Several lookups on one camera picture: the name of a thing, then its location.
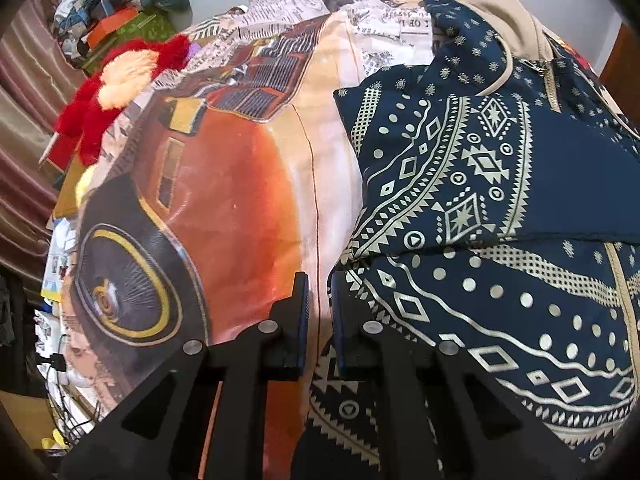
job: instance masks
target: blue cloth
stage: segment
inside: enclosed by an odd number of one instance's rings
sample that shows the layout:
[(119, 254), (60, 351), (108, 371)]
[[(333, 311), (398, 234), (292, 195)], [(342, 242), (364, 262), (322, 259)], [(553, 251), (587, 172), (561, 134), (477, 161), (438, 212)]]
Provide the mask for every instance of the blue cloth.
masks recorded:
[[(377, 320), (416, 343), (464, 346), (597, 460), (637, 395), (640, 206), (628, 188), (640, 137), (552, 39), (556, 59), (513, 58), (507, 81), (476, 96), (510, 54), (472, 10), (424, 1), (450, 37), (433, 63), (335, 92), (364, 198), (340, 266)], [(306, 477), (374, 478), (376, 431), (369, 386), (340, 379), (329, 343), (300, 443)]]

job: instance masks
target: white dot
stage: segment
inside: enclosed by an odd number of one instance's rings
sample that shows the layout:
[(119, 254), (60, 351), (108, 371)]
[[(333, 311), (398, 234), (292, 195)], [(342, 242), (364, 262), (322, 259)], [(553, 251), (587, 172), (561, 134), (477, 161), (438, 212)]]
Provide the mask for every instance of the white dot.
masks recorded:
[(476, 290), (476, 280), (473, 278), (465, 278), (462, 281), (462, 288), (464, 288), (467, 292), (473, 292)]
[(531, 307), (531, 305), (533, 305), (533, 296), (530, 295), (528, 292), (523, 292), (520, 295), (520, 304), (524, 307), (524, 308), (529, 308)]
[(433, 269), (433, 277), (441, 282), (447, 277), (447, 271), (442, 267), (436, 267), (435, 269)]
[(499, 300), (503, 294), (504, 294), (504, 289), (502, 288), (501, 285), (493, 285), (489, 289), (489, 296), (494, 298), (494, 300)]
[(553, 341), (551, 340), (551, 336), (549, 334), (543, 334), (540, 336), (540, 341), (538, 341), (538, 344), (543, 350), (549, 350), (551, 348), (552, 342)]
[(569, 343), (569, 346), (566, 348), (566, 356), (569, 359), (575, 359), (578, 355), (578, 345), (576, 343)]

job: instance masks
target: curtain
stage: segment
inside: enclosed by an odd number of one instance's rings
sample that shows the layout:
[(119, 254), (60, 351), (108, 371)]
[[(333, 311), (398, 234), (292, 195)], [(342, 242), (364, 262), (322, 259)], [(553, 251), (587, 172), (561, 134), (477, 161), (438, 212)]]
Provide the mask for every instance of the curtain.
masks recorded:
[(47, 220), (57, 171), (38, 159), (58, 114), (84, 80), (66, 62), (48, 23), (60, 0), (26, 0), (0, 40), (0, 266), (41, 301), (49, 247)]

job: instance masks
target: yellow ring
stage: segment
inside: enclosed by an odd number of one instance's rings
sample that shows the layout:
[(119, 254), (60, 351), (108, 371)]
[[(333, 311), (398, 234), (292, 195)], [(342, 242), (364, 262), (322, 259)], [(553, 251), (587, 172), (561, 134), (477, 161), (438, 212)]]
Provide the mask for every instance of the yellow ring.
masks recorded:
[(162, 281), (160, 280), (160, 278), (158, 278), (156, 272), (151, 268), (151, 266), (142, 257), (140, 252), (133, 246), (133, 244), (119, 234), (116, 234), (112, 231), (107, 231), (106, 229), (98, 229), (94, 232), (92, 238), (108, 238), (109, 240), (112, 240), (119, 244), (125, 251), (127, 251), (127, 253), (130, 254), (130, 256), (145, 272), (146, 276), (149, 278), (149, 281), (151, 281), (160, 298), (160, 318), (158, 319), (158, 322), (151, 328), (147, 328), (146, 330), (129, 330), (128, 328), (123, 328), (116, 325), (104, 315), (100, 316), (100, 322), (110, 330), (133, 339), (153, 337), (156, 334), (162, 332), (162, 330), (164, 330), (169, 323), (169, 297), (166, 293), (166, 290), (164, 290)]

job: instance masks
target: peach fur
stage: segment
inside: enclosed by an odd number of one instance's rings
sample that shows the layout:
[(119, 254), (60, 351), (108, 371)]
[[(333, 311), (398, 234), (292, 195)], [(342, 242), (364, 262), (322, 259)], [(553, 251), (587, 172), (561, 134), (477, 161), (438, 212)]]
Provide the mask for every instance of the peach fur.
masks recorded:
[[(186, 66), (189, 46), (189, 39), (180, 34), (165, 43), (132, 40), (107, 54), (103, 68), (82, 83), (55, 126), (61, 135), (81, 137), (78, 155), (84, 166), (98, 161), (102, 134), (150, 81), (168, 68), (182, 70)], [(142, 65), (136, 67), (136, 61)]]

